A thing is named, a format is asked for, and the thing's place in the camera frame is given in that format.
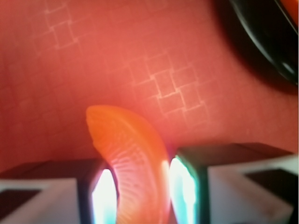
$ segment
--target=orange curved object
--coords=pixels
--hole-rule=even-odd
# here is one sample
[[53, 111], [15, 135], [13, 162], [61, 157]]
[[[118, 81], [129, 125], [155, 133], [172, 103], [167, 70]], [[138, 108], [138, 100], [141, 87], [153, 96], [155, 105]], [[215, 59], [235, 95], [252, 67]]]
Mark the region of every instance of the orange curved object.
[[93, 145], [118, 181], [117, 223], [166, 223], [169, 162], [158, 133], [144, 118], [115, 106], [90, 106], [86, 116]]

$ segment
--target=square pattern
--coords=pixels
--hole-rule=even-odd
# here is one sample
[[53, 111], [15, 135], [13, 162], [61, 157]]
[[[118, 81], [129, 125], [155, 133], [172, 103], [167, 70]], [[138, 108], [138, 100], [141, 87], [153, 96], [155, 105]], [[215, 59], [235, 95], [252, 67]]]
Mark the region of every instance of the square pattern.
[[93, 104], [145, 117], [170, 155], [232, 141], [297, 152], [298, 90], [279, 76], [289, 91], [273, 87], [241, 59], [216, 2], [1, 0], [0, 171], [96, 156]]

